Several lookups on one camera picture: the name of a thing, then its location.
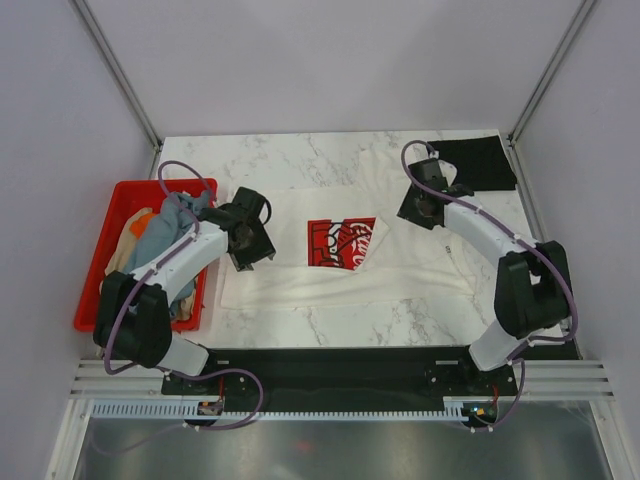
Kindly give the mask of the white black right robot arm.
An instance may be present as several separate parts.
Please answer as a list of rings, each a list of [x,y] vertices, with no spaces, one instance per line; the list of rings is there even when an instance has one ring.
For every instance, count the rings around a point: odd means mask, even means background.
[[[460,386],[481,393],[493,383],[493,370],[525,348],[572,340],[573,329],[562,336],[545,333],[576,319],[564,248],[518,235],[475,200],[472,191],[449,185],[436,159],[402,167],[420,192],[410,211],[427,219],[430,228],[440,226],[462,237],[496,269],[496,320],[469,346],[469,362],[457,371]]]

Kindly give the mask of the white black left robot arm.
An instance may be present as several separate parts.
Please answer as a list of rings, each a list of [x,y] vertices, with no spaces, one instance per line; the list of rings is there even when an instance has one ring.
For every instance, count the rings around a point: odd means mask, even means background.
[[[112,272],[102,283],[94,342],[104,349],[104,368],[116,375],[134,366],[173,371],[198,393],[219,382],[208,350],[171,327],[170,306],[209,264],[227,255],[238,272],[272,260],[276,249],[266,231],[272,207],[262,194],[239,188],[232,201],[204,207],[198,215],[174,194],[169,200],[192,221],[189,229],[130,273]]]

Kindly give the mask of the white t-shirt red print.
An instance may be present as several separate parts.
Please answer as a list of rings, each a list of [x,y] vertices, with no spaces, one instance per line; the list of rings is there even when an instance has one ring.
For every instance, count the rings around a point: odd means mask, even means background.
[[[475,275],[461,238],[397,212],[411,186],[398,150],[365,150],[347,186],[265,192],[271,260],[229,266],[221,305],[230,310],[325,307],[470,296]]]

